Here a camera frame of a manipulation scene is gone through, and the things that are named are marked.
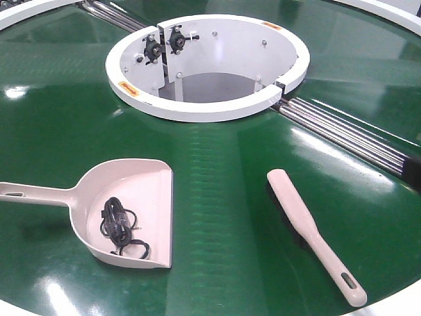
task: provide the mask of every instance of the green surface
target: green surface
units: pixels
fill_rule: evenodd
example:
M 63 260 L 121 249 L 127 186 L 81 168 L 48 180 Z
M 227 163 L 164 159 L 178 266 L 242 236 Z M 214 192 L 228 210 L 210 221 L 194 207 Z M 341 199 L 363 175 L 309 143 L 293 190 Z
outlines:
M 296 95 L 343 109 L 420 153 L 421 39 L 410 32 L 325 1 L 117 3 L 151 24 L 236 13 L 285 26 L 312 56 Z M 173 268 L 106 265 L 74 235 L 65 208 L 2 202 L 1 299 L 44 316 L 60 315 L 57 288 L 80 315 L 352 310 L 281 222 L 265 191 L 273 168 L 288 171 L 369 303 L 421 277 L 419 194 L 271 110 L 186 124 L 127 106 L 104 69 L 126 34 L 74 7 L 0 32 L 0 179 L 69 188 L 109 159 L 166 161 L 174 171 Z M 17 86 L 24 93 L 11 99 Z

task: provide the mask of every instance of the dustpan handle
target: dustpan handle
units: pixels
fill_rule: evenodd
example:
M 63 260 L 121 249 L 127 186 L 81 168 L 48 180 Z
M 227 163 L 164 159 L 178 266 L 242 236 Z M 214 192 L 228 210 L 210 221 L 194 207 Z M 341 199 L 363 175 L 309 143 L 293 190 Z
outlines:
M 0 182 L 0 201 L 67 206 L 71 189 Z

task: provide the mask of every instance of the orange label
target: orange label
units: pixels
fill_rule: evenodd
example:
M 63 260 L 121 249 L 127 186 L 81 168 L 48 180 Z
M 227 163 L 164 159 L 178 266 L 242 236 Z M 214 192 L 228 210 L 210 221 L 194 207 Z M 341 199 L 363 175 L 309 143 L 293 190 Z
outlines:
M 269 26 L 270 28 L 274 28 L 275 30 L 278 30 L 278 31 L 282 29 L 279 25 L 276 25 L 267 21 L 264 21 L 262 24 Z
M 139 95 L 139 91 L 135 87 L 133 87 L 132 85 L 128 84 L 125 81 L 120 81 L 118 85 L 122 87 L 123 89 L 125 89 L 128 93 L 130 93 L 132 97 Z

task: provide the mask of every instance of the white plastic dustpan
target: white plastic dustpan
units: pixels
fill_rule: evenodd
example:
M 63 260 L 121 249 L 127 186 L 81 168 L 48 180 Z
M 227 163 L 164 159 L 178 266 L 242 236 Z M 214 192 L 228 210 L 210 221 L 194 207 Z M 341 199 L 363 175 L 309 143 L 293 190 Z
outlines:
M 150 245 L 146 259 L 138 259 L 139 245 L 115 250 L 99 230 L 105 202 L 117 197 L 137 215 L 139 229 L 133 238 Z M 70 189 L 46 188 L 0 182 L 0 201 L 68 206 L 77 237 L 101 261 L 129 268 L 169 268 L 172 253 L 172 170 L 159 160 L 116 159 L 89 170 Z

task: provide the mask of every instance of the black cable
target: black cable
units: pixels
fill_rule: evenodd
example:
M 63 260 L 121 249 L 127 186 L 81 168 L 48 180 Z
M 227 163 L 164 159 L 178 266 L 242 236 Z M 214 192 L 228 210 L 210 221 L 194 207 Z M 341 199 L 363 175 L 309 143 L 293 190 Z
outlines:
M 132 226 L 129 226 L 130 222 L 126 212 L 134 216 Z M 145 252 L 140 259 L 145 259 L 149 255 L 150 246 L 147 242 L 140 239 L 132 239 L 132 230 L 137 224 L 136 214 L 129 209 L 123 208 L 123 205 L 117 197 L 111 197 L 105 202 L 104 210 L 101 211 L 101 216 L 103 220 L 99 225 L 99 230 L 102 235 L 109 237 L 113 244 L 119 248 L 119 255 L 123 254 L 123 248 L 129 244 L 142 245 L 145 247 Z

